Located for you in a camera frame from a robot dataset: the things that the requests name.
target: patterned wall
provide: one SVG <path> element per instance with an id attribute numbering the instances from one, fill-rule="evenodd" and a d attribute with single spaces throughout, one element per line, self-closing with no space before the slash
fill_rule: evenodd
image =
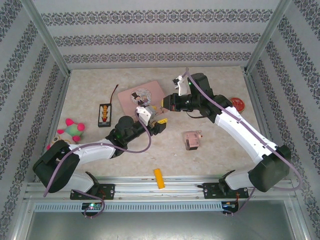
<path id="1" fill-rule="evenodd" d="M 272 139 L 291 148 L 303 178 L 311 239 L 320 239 L 319 19 L 319 2 L 292 1 L 251 73 Z"/>
<path id="2" fill-rule="evenodd" d="M 279 0 L 37 0 L 70 69 L 245 66 Z"/>
<path id="3" fill-rule="evenodd" d="M 19 0 L 0 3 L 0 240 L 11 234 L 65 77 Z"/>

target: red round coaster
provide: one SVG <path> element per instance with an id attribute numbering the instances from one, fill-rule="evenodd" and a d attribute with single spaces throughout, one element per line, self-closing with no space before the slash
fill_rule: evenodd
<path id="1" fill-rule="evenodd" d="M 245 108 L 246 108 L 245 102 L 242 101 L 240 98 L 232 97 L 232 98 L 230 98 L 230 101 L 232 102 L 232 105 L 235 107 L 235 109 L 239 113 L 242 113 L 245 110 Z"/>

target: beige table surface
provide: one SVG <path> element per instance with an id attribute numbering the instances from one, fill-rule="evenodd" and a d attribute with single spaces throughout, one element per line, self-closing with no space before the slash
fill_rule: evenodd
<path id="1" fill-rule="evenodd" d="M 185 68 L 122 68 L 73 70 L 62 108 L 58 128 L 65 128 L 66 118 L 85 124 L 80 144 L 103 139 L 124 115 L 117 93 L 157 80 L 165 95 L 177 92 L 172 79 Z M 242 116 L 257 130 L 258 123 L 240 67 L 191 67 L 191 74 L 204 73 L 215 95 L 240 97 L 246 107 Z M 109 103 L 111 93 L 119 84 L 112 100 L 111 127 L 98 127 L 99 104 Z M 164 176 L 197 176 L 224 174 L 233 169 L 254 166 L 245 150 L 222 128 L 207 118 L 192 119 L 185 112 L 167 112 L 158 116 L 168 118 L 166 129 L 152 136 L 148 151 L 140 154 L 123 153 L 113 159 L 104 159 L 80 165 L 78 168 L 96 177 L 152 176 L 160 168 Z M 197 150 L 187 151 L 183 132 L 202 130 L 203 138 Z M 130 150 L 144 149 L 147 134 L 128 144 Z"/>

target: pink plush toy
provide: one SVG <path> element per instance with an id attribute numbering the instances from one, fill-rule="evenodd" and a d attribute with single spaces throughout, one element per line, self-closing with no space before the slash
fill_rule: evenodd
<path id="1" fill-rule="evenodd" d="M 67 144 L 76 144 L 81 140 L 80 136 L 85 130 L 83 123 L 75 123 L 72 119 L 67 118 L 65 120 L 66 129 L 58 129 L 57 135 L 53 138 L 50 145 L 46 146 L 48 150 L 55 142 L 59 140 L 65 141 Z"/>

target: black mounting plate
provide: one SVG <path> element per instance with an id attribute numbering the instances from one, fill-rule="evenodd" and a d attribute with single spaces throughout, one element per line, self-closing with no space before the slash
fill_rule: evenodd
<path id="1" fill-rule="evenodd" d="M 114 184 L 100 184 L 99 186 L 99 192 L 96 194 L 96 197 L 101 198 L 103 200 L 113 200 L 115 197 L 115 188 L 116 185 Z M 84 196 L 78 192 L 71 191 L 70 193 L 70 199 L 71 200 L 95 200 L 97 199 Z"/>
<path id="2" fill-rule="evenodd" d="M 237 193 L 240 199 L 247 199 L 249 197 L 246 187 L 229 191 L 227 195 L 224 195 L 220 190 L 218 182 L 205 182 L 201 188 L 203 188 L 204 199 L 236 199 Z"/>

